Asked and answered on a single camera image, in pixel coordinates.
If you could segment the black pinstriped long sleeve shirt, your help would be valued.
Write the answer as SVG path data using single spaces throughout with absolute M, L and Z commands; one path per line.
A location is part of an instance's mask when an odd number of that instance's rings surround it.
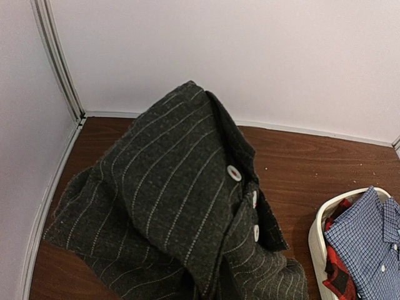
M 71 180 L 43 238 L 121 299 L 307 299 L 254 156 L 216 96 L 189 81 Z

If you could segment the white plastic bin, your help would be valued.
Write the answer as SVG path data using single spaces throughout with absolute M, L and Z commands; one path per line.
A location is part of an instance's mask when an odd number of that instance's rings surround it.
M 391 198 L 391 196 L 385 190 L 378 187 L 375 187 L 375 189 L 377 190 L 381 201 L 385 201 L 386 198 Z M 363 195 L 363 193 L 365 193 L 366 190 L 368 190 L 368 188 L 349 191 L 328 200 L 319 208 L 316 218 L 311 225 L 308 243 L 311 252 L 312 263 L 314 266 L 314 272 L 316 274 L 317 284 L 322 299 L 338 299 L 334 293 L 323 284 L 323 281 L 327 279 L 327 274 L 325 272 L 327 249 L 326 242 L 324 240 L 324 226 L 326 219 L 335 211 L 338 204 L 344 198 L 354 204 Z M 358 292 L 357 297 L 358 299 L 362 299 Z

